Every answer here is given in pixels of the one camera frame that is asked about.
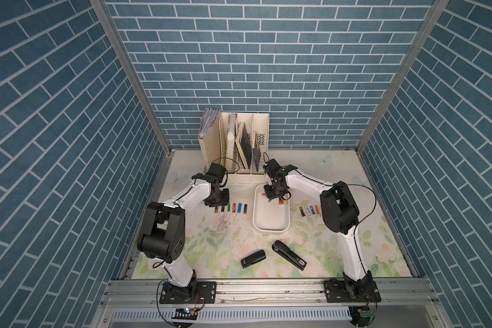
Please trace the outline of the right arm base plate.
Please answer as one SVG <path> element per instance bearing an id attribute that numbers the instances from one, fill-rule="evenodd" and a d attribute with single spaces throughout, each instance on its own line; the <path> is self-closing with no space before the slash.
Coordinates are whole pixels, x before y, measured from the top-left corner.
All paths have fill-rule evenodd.
<path id="1" fill-rule="evenodd" d="M 379 303 L 381 295 L 374 280 L 330 279 L 324 283 L 328 303 Z"/>

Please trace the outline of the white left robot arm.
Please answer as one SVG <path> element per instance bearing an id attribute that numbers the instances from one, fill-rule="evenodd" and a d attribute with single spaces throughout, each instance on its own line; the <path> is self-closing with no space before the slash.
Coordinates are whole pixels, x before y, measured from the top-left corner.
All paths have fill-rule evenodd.
<path id="1" fill-rule="evenodd" d="M 137 234 L 137 249 L 150 259 L 158 259 L 168 274 L 168 284 L 190 291 L 196 284 L 195 271 L 182 255 L 186 238 L 186 214 L 199 203 L 208 207 L 226 206 L 228 171 L 212 163 L 205 173 L 191 177 L 191 183 L 165 202 L 147 205 Z"/>

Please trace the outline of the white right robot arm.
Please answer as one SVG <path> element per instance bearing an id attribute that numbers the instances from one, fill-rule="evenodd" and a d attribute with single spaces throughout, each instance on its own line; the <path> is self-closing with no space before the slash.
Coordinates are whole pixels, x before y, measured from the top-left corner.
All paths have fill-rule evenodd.
<path id="1" fill-rule="evenodd" d="M 300 171 L 294 165 L 280 165 L 270 159 L 263 165 L 268 183 L 264 186 L 269 200 L 289 195 L 292 190 L 318 199 L 326 227 L 337 234 L 342 254 L 346 284 L 358 290 L 366 288 L 373 279 L 359 246 L 359 208 L 349 184 L 330 183 Z"/>

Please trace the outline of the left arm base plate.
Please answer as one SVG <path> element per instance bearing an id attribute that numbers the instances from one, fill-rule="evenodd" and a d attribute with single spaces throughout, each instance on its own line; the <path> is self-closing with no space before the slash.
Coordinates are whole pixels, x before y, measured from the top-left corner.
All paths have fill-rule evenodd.
<path id="1" fill-rule="evenodd" d="M 216 281 L 190 282 L 187 287 L 178 287 L 166 282 L 159 292 L 160 304 L 214 304 L 217 294 Z"/>

